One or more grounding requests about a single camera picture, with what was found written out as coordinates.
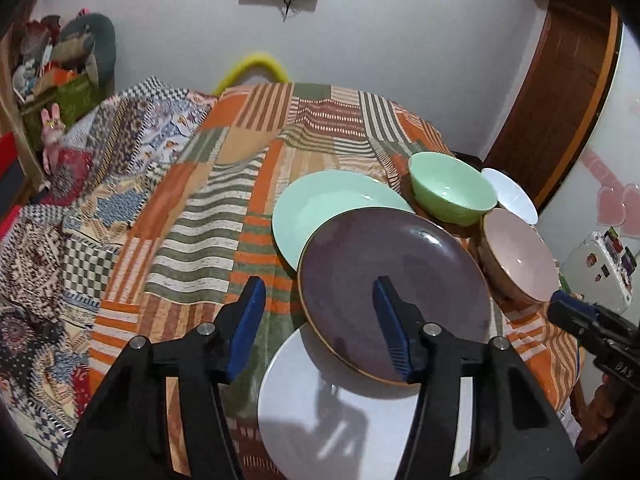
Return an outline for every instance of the light green plate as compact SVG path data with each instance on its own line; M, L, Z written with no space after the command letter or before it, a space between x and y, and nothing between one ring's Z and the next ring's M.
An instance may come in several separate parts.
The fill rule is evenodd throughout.
M297 179L276 200L272 227L276 245L298 270L311 235L329 218L362 207L414 212L398 193L377 180L351 171L325 170Z

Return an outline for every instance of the bowl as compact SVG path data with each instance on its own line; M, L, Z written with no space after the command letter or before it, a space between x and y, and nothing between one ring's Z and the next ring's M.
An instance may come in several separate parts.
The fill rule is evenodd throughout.
M500 206L518 215L529 225L538 223L536 206L517 182L493 168L484 168L482 176L494 187Z
M543 303L558 290L558 268L538 232L506 209L482 218L478 255L484 273L505 296Z
M473 225L498 202L482 174L443 153L421 152L409 159L417 202L443 222Z

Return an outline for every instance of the wooden door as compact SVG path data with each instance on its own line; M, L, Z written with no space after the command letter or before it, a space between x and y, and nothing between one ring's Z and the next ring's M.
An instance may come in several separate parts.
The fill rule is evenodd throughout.
M612 64L610 35L611 27L550 5L527 77L484 162L516 180L538 208L593 126Z

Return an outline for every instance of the pink heart sticker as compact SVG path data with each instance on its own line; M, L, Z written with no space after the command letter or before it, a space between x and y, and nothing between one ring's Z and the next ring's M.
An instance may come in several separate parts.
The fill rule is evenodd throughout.
M636 184L626 186L622 202L625 205L626 218L620 234L629 238L640 238L640 188Z
M626 219L623 189L602 186L598 190L598 224L617 227Z

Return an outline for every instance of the pink bunny toy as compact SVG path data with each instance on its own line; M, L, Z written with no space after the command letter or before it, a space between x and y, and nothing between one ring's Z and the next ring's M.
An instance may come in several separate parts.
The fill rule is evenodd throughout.
M58 103L51 105L51 117L49 111L43 108L40 112L42 118L42 165L47 174L53 174L58 165L58 152L60 150L60 139L65 133L65 125L60 120L60 107Z

